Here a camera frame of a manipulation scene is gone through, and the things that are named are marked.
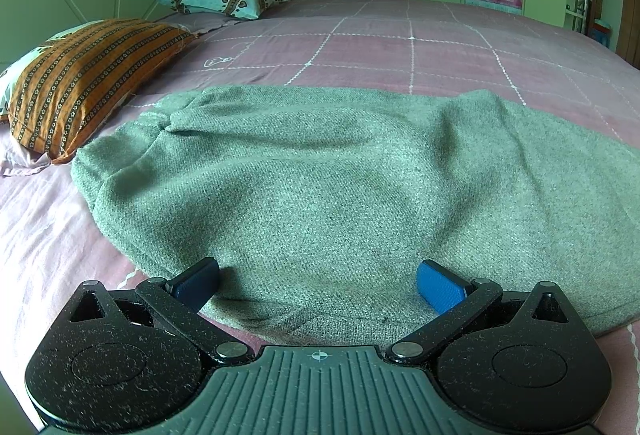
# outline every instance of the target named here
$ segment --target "shelf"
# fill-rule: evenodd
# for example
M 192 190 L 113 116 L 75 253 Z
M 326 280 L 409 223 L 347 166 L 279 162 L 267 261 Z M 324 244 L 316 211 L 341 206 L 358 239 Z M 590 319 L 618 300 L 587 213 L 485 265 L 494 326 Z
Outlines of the shelf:
M 574 12 L 572 10 L 567 10 L 565 11 L 569 16 L 573 16 L 574 18 L 580 18 L 581 20 L 584 20 L 584 15 L 583 14 L 578 14 L 577 12 Z

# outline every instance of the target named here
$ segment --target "crosshair marking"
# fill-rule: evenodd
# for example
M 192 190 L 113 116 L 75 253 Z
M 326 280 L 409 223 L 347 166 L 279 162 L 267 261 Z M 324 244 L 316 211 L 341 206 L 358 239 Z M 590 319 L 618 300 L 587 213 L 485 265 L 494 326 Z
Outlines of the crosshair marking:
M 317 352 L 311 354 L 311 357 L 313 357 L 316 361 L 324 361 L 327 357 L 329 357 L 329 354 L 318 350 Z

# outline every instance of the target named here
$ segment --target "pink checkered bedsheet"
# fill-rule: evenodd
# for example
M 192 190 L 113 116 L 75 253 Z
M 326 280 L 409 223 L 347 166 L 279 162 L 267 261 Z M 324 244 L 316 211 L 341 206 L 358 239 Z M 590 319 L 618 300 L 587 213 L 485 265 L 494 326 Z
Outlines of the pink checkered bedsheet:
M 102 134 L 163 95 L 221 84 L 375 88 L 450 97 L 491 90 L 640 147 L 640 72 L 593 40 L 523 17 L 417 0 L 297 0 L 204 35 L 114 116 Z M 100 234 L 69 166 L 0 177 L 0 371 L 34 422 L 24 368 L 85 279 L 145 278 Z M 259 339 L 236 333 L 253 346 Z M 640 322 L 602 336 L 614 386 L 598 426 L 640 433 Z

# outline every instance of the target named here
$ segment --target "metal screw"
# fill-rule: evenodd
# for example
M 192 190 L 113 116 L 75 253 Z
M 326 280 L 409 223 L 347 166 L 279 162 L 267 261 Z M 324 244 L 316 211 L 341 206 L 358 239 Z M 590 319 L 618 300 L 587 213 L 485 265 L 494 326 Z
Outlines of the metal screw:
M 416 357 L 422 353 L 422 347 L 418 343 L 402 341 L 394 344 L 391 351 L 398 357 Z
M 216 352 L 220 357 L 224 357 L 225 359 L 231 359 L 233 357 L 241 357 L 241 355 L 246 354 L 249 351 L 247 346 L 243 343 L 238 343 L 236 341 L 227 341 L 226 343 L 222 343 L 216 347 Z

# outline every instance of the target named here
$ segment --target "gray blanket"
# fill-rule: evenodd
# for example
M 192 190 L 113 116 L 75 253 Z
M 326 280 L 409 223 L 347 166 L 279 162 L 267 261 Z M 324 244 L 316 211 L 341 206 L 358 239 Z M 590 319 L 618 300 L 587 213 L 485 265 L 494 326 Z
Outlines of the gray blanket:
M 556 281 L 595 333 L 640 313 L 640 155 L 486 91 L 226 86 L 81 148 L 95 222 L 149 275 L 223 268 L 203 312 L 276 343 L 386 345 L 435 316 L 432 258 Z

